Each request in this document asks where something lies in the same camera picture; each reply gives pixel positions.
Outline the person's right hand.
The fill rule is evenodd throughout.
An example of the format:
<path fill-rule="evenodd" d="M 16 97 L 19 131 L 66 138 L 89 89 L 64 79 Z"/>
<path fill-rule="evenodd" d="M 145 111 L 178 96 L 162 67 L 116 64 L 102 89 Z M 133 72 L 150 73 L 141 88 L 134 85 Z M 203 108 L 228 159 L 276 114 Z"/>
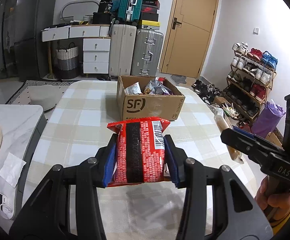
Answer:
<path fill-rule="evenodd" d="M 265 210 L 268 205 L 277 208 L 276 212 L 272 216 L 275 221 L 281 220 L 290 213 L 290 192 L 282 194 L 272 194 L 268 197 L 265 196 L 265 192 L 268 187 L 268 179 L 265 177 L 257 191 L 255 201 L 262 210 Z"/>

